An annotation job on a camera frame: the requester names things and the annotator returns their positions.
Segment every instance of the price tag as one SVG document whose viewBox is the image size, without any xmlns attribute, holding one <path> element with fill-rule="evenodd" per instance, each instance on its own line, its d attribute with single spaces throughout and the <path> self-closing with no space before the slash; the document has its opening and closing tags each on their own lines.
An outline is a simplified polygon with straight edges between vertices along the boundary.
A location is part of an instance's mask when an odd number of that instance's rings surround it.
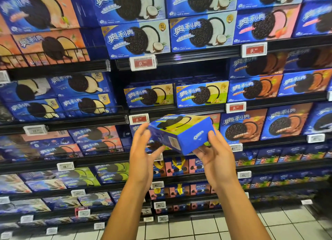
<svg viewBox="0 0 332 240">
<path fill-rule="evenodd" d="M 21 223 L 28 223 L 28 222 L 33 222 L 34 220 L 34 215 L 23 215 L 21 216 Z"/>
<path fill-rule="evenodd" d="M 55 235 L 58 233 L 58 227 L 52 227 L 46 229 L 46 235 Z"/>
<path fill-rule="evenodd" d="M 9 196 L 0 197 L 0 204 L 8 204 L 10 203 Z"/>
<path fill-rule="evenodd" d="M 168 222 L 168 215 L 159 215 L 158 222 Z"/>
<path fill-rule="evenodd" d="M 96 222 L 93 225 L 93 229 L 97 230 L 97 229 L 105 229 L 105 223 L 104 222 Z"/>
<path fill-rule="evenodd" d="M 318 143 L 318 142 L 324 142 L 324 141 L 325 141 L 325 133 L 307 135 L 308 143 Z"/>
<path fill-rule="evenodd" d="M 154 188 L 164 188 L 164 182 L 161 181 L 161 182 L 152 182 L 151 183 L 151 189 L 154 189 Z"/>
<path fill-rule="evenodd" d="M 155 202 L 153 206 L 154 209 L 166 209 L 166 202 L 165 201 Z"/>
<path fill-rule="evenodd" d="M 231 144 L 229 145 L 233 152 L 242 152 L 243 151 L 243 144 Z"/>
<path fill-rule="evenodd" d="M 129 115 L 129 124 L 130 125 L 139 125 L 145 122 L 150 123 L 149 114 L 143 113 L 138 115 Z"/>
<path fill-rule="evenodd" d="M 156 55 L 130 57 L 129 64 L 131 71 L 156 69 Z"/>
<path fill-rule="evenodd" d="M 237 172 L 237 178 L 238 179 L 251 178 L 251 171 Z"/>
<path fill-rule="evenodd" d="M 302 200 L 301 203 L 302 203 L 302 205 L 311 205 L 311 204 L 313 204 L 311 199 L 309 199 L 309 200 Z"/>
<path fill-rule="evenodd" d="M 332 91 L 327 92 L 327 101 L 332 101 Z"/>
<path fill-rule="evenodd" d="M 153 220 L 154 220 L 153 216 L 151 216 L 151 217 L 144 217 L 143 218 L 144 222 L 153 222 Z"/>
<path fill-rule="evenodd" d="M 0 70 L 0 84 L 10 83 L 10 78 L 6 70 Z"/>
<path fill-rule="evenodd" d="M 236 102 L 226 104 L 226 113 L 245 112 L 247 111 L 247 102 Z"/>
<path fill-rule="evenodd" d="M 77 213 L 77 217 L 86 217 L 90 215 L 90 210 L 85 209 L 85 210 L 79 210 Z"/>
<path fill-rule="evenodd" d="M 47 135 L 47 129 L 45 125 L 27 125 L 23 126 L 23 129 L 27 136 Z"/>
<path fill-rule="evenodd" d="M 161 153 L 154 161 L 164 160 L 163 153 Z"/>
<path fill-rule="evenodd" d="M 73 162 L 62 162 L 56 164 L 58 167 L 58 171 L 68 171 L 68 170 L 74 170 L 74 163 Z"/>
<path fill-rule="evenodd" d="M 241 46 L 242 58 L 253 57 L 253 56 L 266 56 L 267 53 L 268 53 L 267 42 L 243 44 Z"/>
<path fill-rule="evenodd" d="M 76 189 L 71 191 L 72 197 L 85 196 L 85 189 Z"/>
<path fill-rule="evenodd" d="M 0 239 L 10 239 L 13 237 L 13 232 L 12 231 L 5 231 L 1 233 Z"/>
</svg>

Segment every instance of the cookie box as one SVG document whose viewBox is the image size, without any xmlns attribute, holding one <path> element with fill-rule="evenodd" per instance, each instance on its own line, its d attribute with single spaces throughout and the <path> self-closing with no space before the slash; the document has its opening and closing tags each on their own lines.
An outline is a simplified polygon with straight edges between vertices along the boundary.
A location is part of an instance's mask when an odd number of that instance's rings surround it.
<svg viewBox="0 0 332 240">
<path fill-rule="evenodd" d="M 102 32 L 111 59 L 171 52 L 167 20 L 106 26 Z"/>
<path fill-rule="evenodd" d="M 331 17 L 331 1 L 305 3 L 298 16 L 293 37 L 331 33 Z"/>
<path fill-rule="evenodd" d="M 229 81 L 176 85 L 178 108 L 225 103 Z"/>
<path fill-rule="evenodd" d="M 99 116 L 117 112 L 113 93 L 59 98 L 68 117 Z"/>
<path fill-rule="evenodd" d="M 261 140 L 299 135 L 311 106 L 305 103 L 269 108 Z"/>
<path fill-rule="evenodd" d="M 268 53 L 266 56 L 229 58 L 227 62 L 228 78 L 233 80 L 282 74 L 286 59 L 286 52 Z"/>
<path fill-rule="evenodd" d="M 325 91 L 332 76 L 332 69 L 285 73 L 278 96 Z"/>
<path fill-rule="evenodd" d="M 211 185 L 208 182 L 197 182 L 190 185 L 190 195 L 198 196 L 211 193 Z"/>
<path fill-rule="evenodd" d="M 101 141 L 85 142 L 79 145 L 84 155 L 98 153 L 123 152 L 120 138 L 102 139 Z"/>
<path fill-rule="evenodd" d="M 45 121 L 65 118 L 59 102 L 57 99 L 36 99 L 7 103 L 7 106 L 20 122 Z"/>
<path fill-rule="evenodd" d="M 257 154 L 255 165 L 278 162 L 281 150 L 281 147 L 260 149 Z"/>
<path fill-rule="evenodd" d="M 189 173 L 189 159 L 184 156 L 165 158 L 166 175 L 185 175 Z"/>
<path fill-rule="evenodd" d="M 271 183 L 272 175 L 259 175 L 254 176 L 251 181 L 250 188 L 264 188 L 268 187 Z"/>
<path fill-rule="evenodd" d="M 308 144 L 305 152 L 302 155 L 301 160 L 314 160 L 322 159 L 327 153 L 329 146 L 325 143 Z"/>
<path fill-rule="evenodd" d="M 173 85 L 129 87 L 124 90 L 129 108 L 173 104 Z"/>
<path fill-rule="evenodd" d="M 300 160 L 306 150 L 306 145 L 287 146 L 282 149 L 278 162 Z"/>
<path fill-rule="evenodd" d="M 267 109 L 222 113 L 220 132 L 228 144 L 258 141 Z"/>
<path fill-rule="evenodd" d="M 233 44 L 236 11 L 169 20 L 172 52 Z"/>
<path fill-rule="evenodd" d="M 190 196 L 190 185 L 187 183 L 179 183 L 169 186 L 171 198 Z"/>
<path fill-rule="evenodd" d="M 170 198 L 169 188 L 154 188 L 149 190 L 151 200 Z"/>
<path fill-rule="evenodd" d="M 196 156 L 189 158 L 189 174 L 193 173 L 203 173 L 204 165 L 203 162 Z"/>
<path fill-rule="evenodd" d="M 252 182 L 252 178 L 239 179 L 239 183 L 243 189 L 249 189 Z"/>
<path fill-rule="evenodd" d="M 167 18 L 236 10 L 237 0 L 166 0 Z"/>
<path fill-rule="evenodd" d="M 302 134 L 332 132 L 332 103 L 314 103 Z"/>
<path fill-rule="evenodd" d="M 81 204 L 78 202 L 77 198 L 72 196 L 43 198 L 43 201 L 52 210 L 81 207 Z"/>
<path fill-rule="evenodd" d="M 113 92 L 106 72 L 76 74 L 48 78 L 49 85 L 57 96 L 83 96 Z"/>
<path fill-rule="evenodd" d="M 162 161 L 154 161 L 153 162 L 153 178 L 165 177 L 166 176 L 166 168 L 165 162 Z"/>
<path fill-rule="evenodd" d="M 71 0 L 0 0 L 13 34 L 79 28 Z"/>
<path fill-rule="evenodd" d="M 285 72 L 295 72 L 332 67 L 332 47 L 297 49 L 288 53 Z"/>
<path fill-rule="evenodd" d="M 73 129 L 68 132 L 76 143 L 91 143 L 119 137 L 115 125 Z"/>
<path fill-rule="evenodd" d="M 92 0 L 100 26 L 166 18 L 164 0 Z"/>
<path fill-rule="evenodd" d="M 208 132 L 214 130 L 209 116 L 184 114 L 161 117 L 151 122 L 148 129 L 152 139 L 183 155 L 208 141 Z"/>
<path fill-rule="evenodd" d="M 283 75 L 231 80 L 227 102 L 275 98 Z"/>
<path fill-rule="evenodd" d="M 113 198 L 114 203 L 117 203 L 120 199 L 122 190 L 110 191 L 110 195 Z"/>
<path fill-rule="evenodd" d="M 251 151 L 242 151 L 242 152 L 235 152 L 234 158 L 236 166 L 248 166 L 248 165 L 254 165 L 258 150 L 251 150 Z"/>
<path fill-rule="evenodd" d="M 41 181 L 30 181 L 26 182 L 26 184 L 34 192 L 46 191 L 46 190 L 58 190 L 66 188 L 66 186 L 60 179 L 45 179 Z"/>
<path fill-rule="evenodd" d="M 214 114 L 204 114 L 203 116 L 209 116 L 211 119 L 211 122 L 216 130 L 219 130 L 220 125 L 220 115 L 221 113 L 214 113 Z M 205 142 L 204 145 L 210 146 L 210 142 Z"/>
<path fill-rule="evenodd" d="M 1 28 L 6 27 L 1 22 L 0 15 L 0 26 Z M 11 35 L 0 35 L 0 69 L 7 70 L 13 68 L 27 67 L 27 62 L 23 58 L 21 51 L 17 47 L 13 37 Z"/>
<path fill-rule="evenodd" d="M 290 38 L 300 6 L 239 10 L 233 44 Z"/>
</svg>

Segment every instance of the left hand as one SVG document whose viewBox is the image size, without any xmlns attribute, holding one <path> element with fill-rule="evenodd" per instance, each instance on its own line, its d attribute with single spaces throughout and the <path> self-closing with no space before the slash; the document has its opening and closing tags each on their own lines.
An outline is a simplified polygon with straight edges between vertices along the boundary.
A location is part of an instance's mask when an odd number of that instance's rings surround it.
<svg viewBox="0 0 332 240">
<path fill-rule="evenodd" d="M 147 130 L 149 123 L 142 124 L 135 132 L 132 140 L 129 158 L 128 182 L 134 182 L 142 188 L 144 195 L 150 189 L 153 179 L 153 162 L 164 150 L 165 146 L 159 147 L 151 155 L 145 151 L 150 140 L 151 132 Z"/>
</svg>

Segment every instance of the right hand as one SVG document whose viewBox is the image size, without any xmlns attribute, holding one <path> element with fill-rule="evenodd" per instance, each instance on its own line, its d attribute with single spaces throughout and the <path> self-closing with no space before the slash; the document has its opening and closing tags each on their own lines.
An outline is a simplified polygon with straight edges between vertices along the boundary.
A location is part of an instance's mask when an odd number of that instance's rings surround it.
<svg viewBox="0 0 332 240">
<path fill-rule="evenodd" d="M 222 134 L 214 129 L 208 133 L 211 148 L 203 145 L 193 153 L 203 162 L 207 181 L 217 192 L 224 184 L 236 181 L 235 158 Z"/>
</svg>

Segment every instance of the forearm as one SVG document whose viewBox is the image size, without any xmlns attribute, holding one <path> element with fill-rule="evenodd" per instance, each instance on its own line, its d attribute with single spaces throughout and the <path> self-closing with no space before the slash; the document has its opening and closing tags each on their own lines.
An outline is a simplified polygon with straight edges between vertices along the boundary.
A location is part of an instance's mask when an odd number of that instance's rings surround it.
<svg viewBox="0 0 332 240">
<path fill-rule="evenodd" d="M 101 240 L 136 240 L 145 194 L 142 187 L 127 181 Z"/>
<path fill-rule="evenodd" d="M 237 179 L 216 192 L 233 240 L 271 240 Z"/>
</svg>

